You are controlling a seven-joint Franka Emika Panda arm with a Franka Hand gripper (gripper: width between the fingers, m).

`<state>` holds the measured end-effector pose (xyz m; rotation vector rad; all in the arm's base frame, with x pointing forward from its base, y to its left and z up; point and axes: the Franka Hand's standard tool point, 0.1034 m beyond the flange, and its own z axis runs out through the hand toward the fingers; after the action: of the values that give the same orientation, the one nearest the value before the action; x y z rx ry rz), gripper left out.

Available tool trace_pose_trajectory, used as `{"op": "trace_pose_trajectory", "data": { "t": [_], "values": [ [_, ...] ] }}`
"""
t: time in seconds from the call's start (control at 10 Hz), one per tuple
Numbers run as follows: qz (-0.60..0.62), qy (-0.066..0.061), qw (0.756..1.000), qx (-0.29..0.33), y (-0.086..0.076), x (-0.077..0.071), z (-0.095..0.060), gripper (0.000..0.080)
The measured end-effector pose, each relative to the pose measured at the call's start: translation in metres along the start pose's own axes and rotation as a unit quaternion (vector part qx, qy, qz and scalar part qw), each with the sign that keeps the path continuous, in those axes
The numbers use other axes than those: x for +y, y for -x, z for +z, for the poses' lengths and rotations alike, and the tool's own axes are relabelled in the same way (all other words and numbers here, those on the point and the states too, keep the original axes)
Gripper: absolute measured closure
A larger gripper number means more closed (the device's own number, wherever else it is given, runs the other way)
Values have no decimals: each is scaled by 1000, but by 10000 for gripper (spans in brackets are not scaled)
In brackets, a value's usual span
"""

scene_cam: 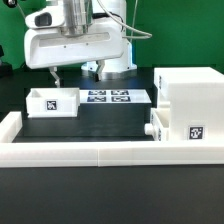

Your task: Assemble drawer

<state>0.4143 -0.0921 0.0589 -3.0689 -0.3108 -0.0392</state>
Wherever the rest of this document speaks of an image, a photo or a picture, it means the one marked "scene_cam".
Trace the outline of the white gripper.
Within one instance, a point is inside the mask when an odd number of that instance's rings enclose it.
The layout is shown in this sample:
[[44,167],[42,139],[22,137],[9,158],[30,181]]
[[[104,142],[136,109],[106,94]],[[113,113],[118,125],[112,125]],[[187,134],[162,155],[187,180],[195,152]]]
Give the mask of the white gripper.
[[58,66],[96,61],[98,82],[104,60],[121,57],[124,52],[121,28],[117,25],[92,25],[87,34],[73,37],[64,36],[59,28],[30,29],[24,42],[26,65],[31,69],[49,68],[57,88],[61,87]]

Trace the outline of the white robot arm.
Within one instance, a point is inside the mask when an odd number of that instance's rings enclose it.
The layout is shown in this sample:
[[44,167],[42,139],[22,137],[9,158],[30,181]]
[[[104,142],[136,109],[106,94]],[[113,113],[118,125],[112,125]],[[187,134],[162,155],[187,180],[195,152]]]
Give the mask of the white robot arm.
[[92,0],[53,0],[44,9],[28,15],[24,36],[26,65],[47,68],[57,76],[59,66],[82,63],[95,66],[95,79],[102,71],[124,72],[133,67],[130,42],[123,35],[122,18],[92,10]]

